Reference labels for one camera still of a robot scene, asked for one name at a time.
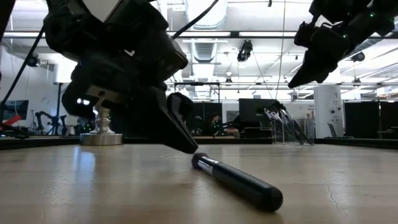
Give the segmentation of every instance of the metal base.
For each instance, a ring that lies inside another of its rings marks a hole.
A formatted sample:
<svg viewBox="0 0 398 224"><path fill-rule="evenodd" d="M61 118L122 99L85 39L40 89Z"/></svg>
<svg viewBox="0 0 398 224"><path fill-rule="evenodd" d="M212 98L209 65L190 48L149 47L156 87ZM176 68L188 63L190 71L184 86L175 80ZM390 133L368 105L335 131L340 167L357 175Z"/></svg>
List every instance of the metal base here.
<svg viewBox="0 0 398 224"><path fill-rule="evenodd" d="M123 144L122 134L80 134L82 146L115 146Z"/></svg>

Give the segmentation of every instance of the red object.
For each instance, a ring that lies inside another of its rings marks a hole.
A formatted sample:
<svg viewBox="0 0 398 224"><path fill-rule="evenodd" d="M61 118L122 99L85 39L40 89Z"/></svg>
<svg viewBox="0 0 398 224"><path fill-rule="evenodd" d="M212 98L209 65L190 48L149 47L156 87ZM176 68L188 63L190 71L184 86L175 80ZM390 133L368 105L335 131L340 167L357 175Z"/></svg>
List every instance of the red object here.
<svg viewBox="0 0 398 224"><path fill-rule="evenodd" d="M13 125L19 120L21 120L21 116L15 115L15 117L9 119L8 121L4 122L3 124L5 124L5 125Z"/></svg>

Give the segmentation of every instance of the ceiling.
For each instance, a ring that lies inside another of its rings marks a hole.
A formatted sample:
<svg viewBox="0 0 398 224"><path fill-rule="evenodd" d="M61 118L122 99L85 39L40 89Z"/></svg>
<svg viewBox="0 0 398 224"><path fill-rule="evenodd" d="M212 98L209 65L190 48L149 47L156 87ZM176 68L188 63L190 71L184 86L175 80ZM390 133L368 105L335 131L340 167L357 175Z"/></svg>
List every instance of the ceiling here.
<svg viewBox="0 0 398 224"><path fill-rule="evenodd" d="M213 0L201 0L204 5L210 5ZM99 19L104 20L117 0L84 0L89 10ZM268 1L257 0L228 0L225 2L226 16L220 30L225 31L296 31L303 21L310 22L312 16L308 12L311 0L273 0L272 7L267 7ZM158 0L152 4L167 18L169 30L179 30L187 23L184 0ZM17 0L12 17L9 21L8 31L38 31L42 20L47 15L47 5L44 0ZM5 44L12 46L16 54L26 54L33 39L4 40ZM190 39L178 39L183 51L191 58L192 44ZM294 69L300 66L305 48L294 45L293 39L252 39L253 54L244 66L238 66L236 53L243 43L243 39L218 39L215 64L212 74L206 77L207 82L224 82L231 72L232 80L244 82L278 82L289 81L294 75ZM394 67L383 70L384 67L396 63L398 53L395 49L398 43L395 39L382 40L372 45L363 52L366 60L355 65L351 61L342 61L339 64L341 81L352 82L354 77L362 77L362 82L380 82L397 76ZM40 58L48 63L60 63L61 55L51 51L44 40L41 40L36 50ZM180 82L203 81L203 77L195 75L194 68L198 69L195 60L181 72ZM261 90L260 85L230 85L223 88ZM376 86L362 88L362 93L375 90ZM312 87L303 90L304 93L312 92Z"/></svg>

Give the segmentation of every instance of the table surface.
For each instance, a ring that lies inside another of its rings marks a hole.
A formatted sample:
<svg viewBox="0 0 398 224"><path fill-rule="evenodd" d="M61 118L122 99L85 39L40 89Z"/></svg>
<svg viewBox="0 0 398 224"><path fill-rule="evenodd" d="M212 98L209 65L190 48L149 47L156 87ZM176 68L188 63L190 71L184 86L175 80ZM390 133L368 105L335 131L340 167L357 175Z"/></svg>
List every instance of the table surface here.
<svg viewBox="0 0 398 224"><path fill-rule="evenodd" d="M0 151L0 223L398 223L398 151L200 146L284 194L253 208L165 146Z"/></svg>

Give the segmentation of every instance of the white pillar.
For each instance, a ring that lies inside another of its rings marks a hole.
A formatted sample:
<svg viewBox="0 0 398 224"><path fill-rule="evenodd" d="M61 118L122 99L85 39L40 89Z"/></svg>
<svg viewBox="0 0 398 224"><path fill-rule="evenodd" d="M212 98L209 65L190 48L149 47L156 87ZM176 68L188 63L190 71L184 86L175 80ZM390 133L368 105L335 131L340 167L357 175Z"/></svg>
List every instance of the white pillar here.
<svg viewBox="0 0 398 224"><path fill-rule="evenodd" d="M343 102L340 86L315 87L314 100L317 138L343 137Z"/></svg>

